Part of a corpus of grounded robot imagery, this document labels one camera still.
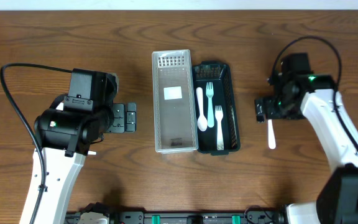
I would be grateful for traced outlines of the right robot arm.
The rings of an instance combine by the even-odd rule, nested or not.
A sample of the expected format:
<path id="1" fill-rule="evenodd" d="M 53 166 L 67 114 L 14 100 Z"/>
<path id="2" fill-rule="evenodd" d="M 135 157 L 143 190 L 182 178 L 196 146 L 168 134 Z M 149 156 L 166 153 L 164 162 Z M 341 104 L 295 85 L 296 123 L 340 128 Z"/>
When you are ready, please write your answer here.
<path id="1" fill-rule="evenodd" d="M 276 223 L 358 223 L 358 131 L 332 76 L 281 75 L 272 85 L 272 96 L 255 100 L 257 121 L 307 119 L 331 169 L 314 202 L 286 205 Z"/>

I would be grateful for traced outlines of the white plastic spoon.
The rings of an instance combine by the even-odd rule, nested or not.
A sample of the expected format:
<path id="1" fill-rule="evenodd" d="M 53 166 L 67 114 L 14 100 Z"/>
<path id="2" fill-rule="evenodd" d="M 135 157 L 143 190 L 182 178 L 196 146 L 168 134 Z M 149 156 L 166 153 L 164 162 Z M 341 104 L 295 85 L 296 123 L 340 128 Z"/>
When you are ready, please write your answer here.
<path id="1" fill-rule="evenodd" d="M 199 109 L 199 117 L 197 120 L 197 125 L 200 131 L 206 131 L 208 127 L 208 121 L 204 115 L 203 89 L 201 87 L 198 87 L 196 89 L 196 97 L 197 97 L 198 109 Z"/>

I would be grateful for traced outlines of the white plastic utensil handle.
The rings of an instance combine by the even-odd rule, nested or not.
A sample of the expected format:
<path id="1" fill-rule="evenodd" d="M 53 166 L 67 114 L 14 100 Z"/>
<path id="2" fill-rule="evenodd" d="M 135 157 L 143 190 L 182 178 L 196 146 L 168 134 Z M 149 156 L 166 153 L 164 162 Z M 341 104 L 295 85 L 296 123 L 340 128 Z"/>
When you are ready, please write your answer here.
<path id="1" fill-rule="evenodd" d="M 213 113 L 213 96 L 214 89 L 213 83 L 208 82 L 206 84 L 206 96 L 208 97 L 208 127 L 212 128 L 214 126 L 214 113 Z"/>

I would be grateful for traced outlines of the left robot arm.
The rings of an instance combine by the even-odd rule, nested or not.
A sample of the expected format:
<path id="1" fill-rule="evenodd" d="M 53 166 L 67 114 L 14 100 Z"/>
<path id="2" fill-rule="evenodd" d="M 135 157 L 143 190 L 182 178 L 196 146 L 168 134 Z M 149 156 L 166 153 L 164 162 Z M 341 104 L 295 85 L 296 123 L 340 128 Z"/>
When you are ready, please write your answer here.
<path id="1" fill-rule="evenodd" d="M 63 223 L 68 209 L 71 193 L 82 169 L 86 155 L 75 154 L 67 157 L 63 150 L 44 148 L 42 149 L 46 167 L 46 187 L 37 208 L 35 223 Z M 32 213 L 37 203 L 39 192 L 38 183 L 41 178 L 40 160 L 37 153 L 33 155 L 34 164 L 32 180 L 25 201 L 20 223 L 30 223 Z"/>

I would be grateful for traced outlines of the white plastic fork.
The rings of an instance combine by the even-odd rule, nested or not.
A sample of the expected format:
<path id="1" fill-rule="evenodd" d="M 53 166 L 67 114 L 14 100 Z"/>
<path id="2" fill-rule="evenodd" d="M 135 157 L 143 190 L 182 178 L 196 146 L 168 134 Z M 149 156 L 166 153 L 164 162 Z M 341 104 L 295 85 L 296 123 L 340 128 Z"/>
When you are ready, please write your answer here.
<path id="1" fill-rule="evenodd" d="M 271 119 L 268 120 L 268 147 L 270 149 L 276 148 L 275 133 L 273 130 L 273 122 Z"/>
<path id="2" fill-rule="evenodd" d="M 217 105 L 215 108 L 215 118 L 217 121 L 216 147 L 217 150 L 222 151 L 224 149 L 224 139 L 222 131 L 223 109 L 221 105 Z"/>

